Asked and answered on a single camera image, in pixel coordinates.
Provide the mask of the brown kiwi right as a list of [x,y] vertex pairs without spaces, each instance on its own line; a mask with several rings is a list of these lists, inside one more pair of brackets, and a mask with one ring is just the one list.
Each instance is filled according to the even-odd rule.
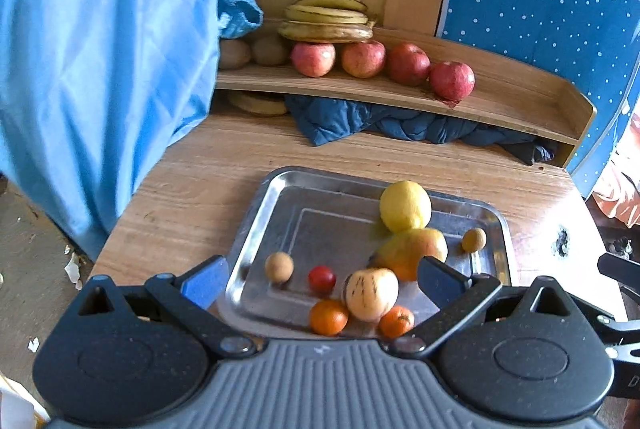
[[277,33],[259,37],[252,43],[250,49],[254,63],[259,66],[281,66],[290,59],[290,45]]

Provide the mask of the brown kiwi left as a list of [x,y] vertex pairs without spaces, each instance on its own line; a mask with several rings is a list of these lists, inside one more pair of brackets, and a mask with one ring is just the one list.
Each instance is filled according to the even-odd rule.
[[252,59],[250,45],[241,39],[220,40],[219,53],[220,70],[241,69]]

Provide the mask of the red-yellow apple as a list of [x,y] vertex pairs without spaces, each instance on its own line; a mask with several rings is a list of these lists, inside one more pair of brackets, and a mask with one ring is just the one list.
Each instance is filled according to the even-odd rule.
[[304,43],[294,45],[291,62],[306,77],[320,78],[329,74],[335,63],[336,49],[329,43]]
[[342,67],[352,77],[368,79],[377,76],[385,61],[386,48],[375,40],[351,43],[342,49]]

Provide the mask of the red cherry tomato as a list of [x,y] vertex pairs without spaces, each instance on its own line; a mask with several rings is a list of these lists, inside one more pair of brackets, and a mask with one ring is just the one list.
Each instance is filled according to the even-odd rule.
[[329,296],[336,284],[336,276],[331,267],[318,265],[308,273],[310,290],[319,296]]

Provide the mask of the red apple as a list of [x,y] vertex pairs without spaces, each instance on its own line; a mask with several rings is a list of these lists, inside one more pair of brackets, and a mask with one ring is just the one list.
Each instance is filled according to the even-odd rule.
[[465,63],[441,62],[431,68],[428,83],[435,95],[457,104],[474,90],[475,74]]
[[393,82],[405,86],[420,86],[427,78],[431,59],[417,45],[401,43],[387,54],[386,74]]

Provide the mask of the silver metal tray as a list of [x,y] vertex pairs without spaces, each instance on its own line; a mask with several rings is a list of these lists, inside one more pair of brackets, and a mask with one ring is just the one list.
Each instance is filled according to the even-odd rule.
[[[268,174],[233,241],[226,290],[216,300],[221,318],[237,331],[266,338],[318,339],[308,324],[320,296],[308,286],[318,265],[337,278],[332,299],[340,299],[344,280],[366,267],[392,237],[380,219],[378,200],[390,183],[303,167]],[[464,275],[491,274],[511,285],[508,256],[511,236],[503,216],[489,204],[432,192],[428,227],[447,241],[446,264]],[[463,235],[474,227],[487,235],[485,247],[464,253]],[[271,253],[292,257],[294,272],[283,285],[271,285],[265,262]],[[401,283],[398,301],[419,324],[437,313],[437,305],[416,283]]]

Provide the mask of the red-yellow apple leftmost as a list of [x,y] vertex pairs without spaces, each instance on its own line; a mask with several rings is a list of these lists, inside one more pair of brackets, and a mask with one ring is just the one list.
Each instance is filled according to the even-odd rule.
[[291,62],[306,77],[320,78],[329,74],[335,63],[336,49],[329,43],[304,43],[294,45]]

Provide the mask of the small mandarin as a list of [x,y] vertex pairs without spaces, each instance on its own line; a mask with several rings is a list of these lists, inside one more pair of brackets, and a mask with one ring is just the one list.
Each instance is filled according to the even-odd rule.
[[397,339],[414,327],[416,319],[408,308],[395,305],[378,322],[378,331],[386,339]]

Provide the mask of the striped pepino melon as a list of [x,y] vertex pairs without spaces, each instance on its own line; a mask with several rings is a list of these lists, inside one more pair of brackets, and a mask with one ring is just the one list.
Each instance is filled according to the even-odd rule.
[[361,322],[376,323],[396,305],[399,281],[394,272],[372,267],[350,274],[343,286],[343,300],[350,314]]

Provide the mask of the red apple rightmost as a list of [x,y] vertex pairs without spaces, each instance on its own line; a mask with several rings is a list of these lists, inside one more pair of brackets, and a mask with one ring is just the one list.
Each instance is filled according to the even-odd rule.
[[435,95],[457,104],[474,90],[475,74],[465,63],[441,62],[431,68],[428,83]]

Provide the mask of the small brown round fruit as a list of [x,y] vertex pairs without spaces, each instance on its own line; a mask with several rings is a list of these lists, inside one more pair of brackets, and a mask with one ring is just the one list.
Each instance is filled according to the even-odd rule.
[[265,274],[270,283],[286,283],[294,273],[293,258],[283,251],[271,253],[265,262]]

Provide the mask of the yellow lemon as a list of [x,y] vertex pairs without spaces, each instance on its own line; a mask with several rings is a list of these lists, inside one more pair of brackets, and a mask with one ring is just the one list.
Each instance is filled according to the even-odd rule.
[[399,181],[383,190],[380,215],[392,233],[424,229],[431,221],[432,203],[427,191],[413,181]]

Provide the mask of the yellow-orange mango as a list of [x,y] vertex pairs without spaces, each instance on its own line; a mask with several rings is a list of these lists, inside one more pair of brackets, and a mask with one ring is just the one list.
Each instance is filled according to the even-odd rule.
[[370,267],[385,267],[394,272],[401,282],[415,282],[418,266],[424,257],[435,257],[445,262],[448,246],[444,234],[435,229],[411,229],[394,234],[375,250]]

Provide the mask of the dark blue cloth under shelf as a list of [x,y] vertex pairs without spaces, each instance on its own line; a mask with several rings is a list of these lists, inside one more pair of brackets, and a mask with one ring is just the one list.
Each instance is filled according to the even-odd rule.
[[559,148],[555,141],[534,134],[427,111],[303,95],[288,95],[284,103],[314,146],[368,131],[409,142],[498,145],[527,166],[552,161]]

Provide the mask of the wooden dish under shelf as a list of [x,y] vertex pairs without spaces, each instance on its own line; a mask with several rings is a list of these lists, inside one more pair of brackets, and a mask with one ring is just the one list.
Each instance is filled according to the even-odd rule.
[[229,91],[229,104],[249,114],[262,117],[279,117],[288,113],[283,98],[257,92]]

